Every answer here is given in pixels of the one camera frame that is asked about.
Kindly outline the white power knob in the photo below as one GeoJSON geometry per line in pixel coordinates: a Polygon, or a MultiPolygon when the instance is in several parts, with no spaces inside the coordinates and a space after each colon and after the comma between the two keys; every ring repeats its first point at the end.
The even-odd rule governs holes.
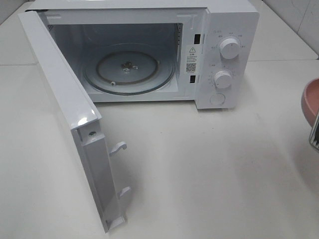
{"type": "Polygon", "coordinates": [[[220,54],[227,60],[235,58],[239,54],[240,48],[241,43],[239,39],[234,36],[226,37],[219,43],[220,54]]]}

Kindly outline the pink plate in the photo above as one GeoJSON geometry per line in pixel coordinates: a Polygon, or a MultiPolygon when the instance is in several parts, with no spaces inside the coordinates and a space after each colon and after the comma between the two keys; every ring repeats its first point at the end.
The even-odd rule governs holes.
{"type": "Polygon", "coordinates": [[[301,106],[304,117],[310,126],[314,126],[319,111],[319,79],[308,82],[304,88],[301,106]]]}

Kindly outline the round door release button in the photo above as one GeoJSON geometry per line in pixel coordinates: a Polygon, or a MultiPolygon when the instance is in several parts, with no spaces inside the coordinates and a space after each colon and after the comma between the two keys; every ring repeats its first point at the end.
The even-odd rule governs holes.
{"type": "Polygon", "coordinates": [[[221,93],[213,94],[210,97],[210,103],[212,105],[221,106],[225,102],[225,95],[221,93]]]}

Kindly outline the white timer knob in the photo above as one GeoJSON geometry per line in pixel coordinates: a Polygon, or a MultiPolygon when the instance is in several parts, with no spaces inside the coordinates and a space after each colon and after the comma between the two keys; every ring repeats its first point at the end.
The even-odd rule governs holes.
{"type": "Polygon", "coordinates": [[[232,84],[233,76],[229,71],[221,70],[213,76],[215,86],[219,89],[226,89],[232,84]]]}

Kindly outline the white microwave oven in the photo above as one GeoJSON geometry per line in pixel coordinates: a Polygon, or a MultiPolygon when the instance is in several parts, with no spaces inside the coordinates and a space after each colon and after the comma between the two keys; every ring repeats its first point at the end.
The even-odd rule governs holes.
{"type": "Polygon", "coordinates": [[[36,0],[19,15],[57,97],[233,108],[259,13],[247,0],[36,0]]]}

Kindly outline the white microwave door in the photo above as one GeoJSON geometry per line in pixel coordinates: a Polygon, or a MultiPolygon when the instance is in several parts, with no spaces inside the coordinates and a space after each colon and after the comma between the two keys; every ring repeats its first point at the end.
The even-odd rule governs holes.
{"type": "Polygon", "coordinates": [[[110,158],[122,141],[108,150],[101,130],[101,114],[88,96],[48,30],[45,16],[36,11],[18,15],[25,35],[38,61],[49,96],[57,105],[64,132],[72,136],[105,232],[125,222],[126,199],[131,188],[116,190],[110,158]]]}

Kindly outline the glass turntable plate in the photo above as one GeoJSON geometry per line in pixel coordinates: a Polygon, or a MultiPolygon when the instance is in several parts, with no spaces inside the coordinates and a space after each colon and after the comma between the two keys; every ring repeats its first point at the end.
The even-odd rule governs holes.
{"type": "Polygon", "coordinates": [[[131,96],[164,86],[174,75],[174,64],[163,56],[123,50],[94,57],[83,73],[87,82],[99,91],[131,96]]]}

